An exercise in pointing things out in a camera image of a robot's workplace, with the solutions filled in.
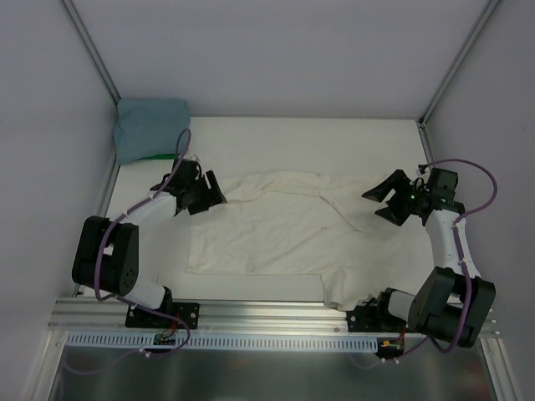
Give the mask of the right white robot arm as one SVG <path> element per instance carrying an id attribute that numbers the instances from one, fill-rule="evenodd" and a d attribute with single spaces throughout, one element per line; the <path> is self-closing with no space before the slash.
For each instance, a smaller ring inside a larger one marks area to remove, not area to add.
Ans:
<path id="1" fill-rule="evenodd" d="M 395 170 L 362 196 L 386 206 L 375 214 L 402 226 L 418 216 L 428 237 L 434 268 L 420 290 L 409 294 L 391 287 L 377 298 L 358 305 L 355 319 L 374 319 L 382 331 L 406 326 L 434 344 L 446 342 L 444 353 L 470 348 L 476 342 L 496 296 L 492 282 L 482 279 L 471 258 L 466 239 L 466 218 L 471 214 L 455 199 L 458 174 L 433 165 L 420 165 L 420 177 L 410 180 Z"/>

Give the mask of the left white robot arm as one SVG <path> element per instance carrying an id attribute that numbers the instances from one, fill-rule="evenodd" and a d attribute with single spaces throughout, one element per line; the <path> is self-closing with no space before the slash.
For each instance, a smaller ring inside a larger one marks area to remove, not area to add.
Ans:
<path id="1" fill-rule="evenodd" d="M 115 297 L 145 309 L 145 317 L 164 327 L 174 316 L 169 288 L 140 278 L 140 240 L 183 211 L 209 211 L 227 202 L 215 173 L 196 160 L 175 160 L 170 173 L 148 195 L 114 219 L 88 217 L 74 257 L 72 279 L 103 301 Z"/>

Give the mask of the white t-shirt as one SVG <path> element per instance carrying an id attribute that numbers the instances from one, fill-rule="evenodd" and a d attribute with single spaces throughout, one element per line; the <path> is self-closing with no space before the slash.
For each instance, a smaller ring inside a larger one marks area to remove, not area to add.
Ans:
<path id="1" fill-rule="evenodd" d="M 317 275 L 327 306 L 355 308 L 391 287 L 418 292 L 433 266 L 419 219 L 395 226 L 363 194 L 381 175 L 276 172 L 226 178 L 223 205 L 192 222 L 187 270 L 200 275 Z"/>

